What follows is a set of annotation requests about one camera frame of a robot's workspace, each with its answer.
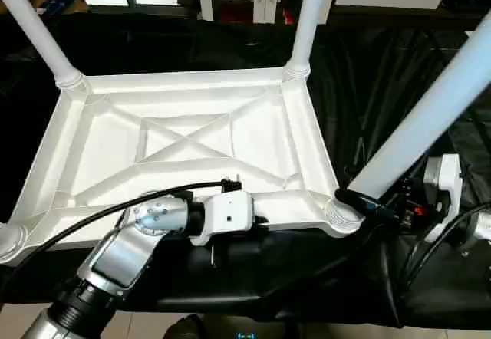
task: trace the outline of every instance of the red light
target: red light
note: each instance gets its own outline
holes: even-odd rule
[[[419,206],[416,206],[414,208],[414,212],[416,214],[418,214],[419,216],[423,216],[424,214],[426,214],[426,211],[424,211],[424,209],[422,207],[419,207]]]

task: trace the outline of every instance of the floor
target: floor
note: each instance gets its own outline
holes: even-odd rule
[[[46,304],[7,304],[0,314],[2,339],[19,339]],[[102,339],[162,339],[166,329],[187,314],[117,312]],[[320,339],[315,324],[303,331],[309,339]],[[375,325],[329,325],[332,339],[491,339],[491,331],[430,330],[405,327],[402,330]]]

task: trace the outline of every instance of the black cable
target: black cable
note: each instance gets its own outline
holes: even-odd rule
[[[34,251],[32,251],[29,255],[27,255],[20,264],[18,264],[12,273],[8,276],[7,280],[3,284],[2,289],[0,290],[0,302],[2,301],[2,297],[4,295],[4,292],[6,291],[6,288],[15,280],[15,277],[18,275],[18,273],[25,268],[25,266],[31,262],[37,255],[41,254],[42,252],[47,251],[50,249],[52,246],[54,246],[56,243],[60,242],[62,239],[68,237],[70,234],[76,232],[79,229],[84,228],[86,225],[91,224],[92,222],[95,222],[99,219],[102,219],[105,216],[108,216],[110,214],[113,214],[115,212],[119,212],[122,210],[125,210],[131,206],[138,205],[139,203],[150,201],[151,199],[157,199],[162,196],[166,196],[172,193],[177,193],[177,192],[182,192],[182,191],[187,191],[189,189],[196,189],[196,188],[210,188],[210,187],[220,187],[226,184],[228,180],[222,180],[222,181],[217,181],[217,182],[202,182],[202,183],[192,183],[188,184],[185,186],[178,186],[178,187],[173,187],[169,189],[163,189],[161,191],[156,191],[154,193],[145,195],[145,196],[140,196],[137,197],[136,199],[131,199],[129,201],[120,203],[119,205],[111,206],[107,209],[104,209],[100,212],[96,212],[95,214],[88,216],[84,220],[81,220],[80,222],[73,224],[71,227],[66,228],[63,232],[58,233],[57,235],[51,237],[48,239],[46,242],[44,242],[42,245],[36,247]]]
[[[416,254],[420,250],[421,246],[424,244],[424,240],[426,237],[431,233],[435,227],[441,223],[441,218],[436,217],[432,223],[430,223],[417,237],[416,241],[414,241],[413,248],[410,250],[410,252],[407,254],[406,259],[404,260],[404,263],[402,265],[402,268],[400,270],[399,274],[399,281],[404,281],[404,279],[407,277],[411,266],[413,265],[412,262],[414,258],[416,257]]]
[[[437,239],[431,243],[430,247],[423,253],[423,255],[420,257],[418,262],[415,264],[414,268],[411,270],[410,274],[407,276],[407,280],[405,281],[405,284],[403,285],[404,291],[408,290],[410,286],[414,283],[416,280],[417,276],[420,274],[421,270],[423,270],[425,264],[428,262],[432,254],[437,250],[438,247],[443,243],[445,238],[466,218],[470,217],[471,215],[475,214],[476,212],[479,212],[484,209],[488,209],[491,207],[491,202],[483,202],[475,207],[473,207],[471,210],[466,211],[466,212],[461,212],[459,215],[456,216],[455,219],[453,219],[446,227],[445,229],[441,232],[441,234],[438,236]]]
[[[440,211],[435,211],[436,215],[434,215],[432,222],[417,236],[413,248],[410,250],[409,254],[407,254],[407,257],[402,265],[402,269],[400,270],[399,282],[402,282],[404,281],[404,279],[406,279],[411,267],[414,266],[414,259],[416,258],[416,255],[421,246],[424,244],[424,240],[448,214],[448,210],[451,204],[450,194],[448,192],[440,192],[437,197],[437,203],[441,205]]]

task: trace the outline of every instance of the black fabric sheet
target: black fabric sheet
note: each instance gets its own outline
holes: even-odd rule
[[[47,21],[86,75],[282,66],[295,30],[221,25],[142,15],[71,15]],[[0,21],[2,194],[7,221],[58,99],[50,72],[17,25]],[[436,79],[466,36],[421,29],[318,29],[308,80],[322,135],[340,184],[370,159]],[[479,100],[429,153],[462,158],[463,202],[491,199],[491,96]],[[410,239],[362,230],[332,239],[296,230],[215,240],[209,248],[163,243],[125,303],[129,311],[220,312],[258,320],[326,321],[491,329],[491,246],[463,257],[448,246],[401,296],[394,276]],[[87,250],[49,252],[33,262],[9,301],[50,301]],[[6,276],[9,268],[2,267]]]

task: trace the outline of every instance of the white pole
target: white pole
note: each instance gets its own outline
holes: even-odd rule
[[[310,73],[308,59],[310,58],[321,8],[322,0],[302,0],[292,57],[286,64],[286,71],[291,76],[305,77]]]
[[[57,83],[71,84],[79,80],[81,73],[68,61],[29,1],[2,1],[49,66]]]
[[[490,82],[491,12],[348,188],[382,196]]]

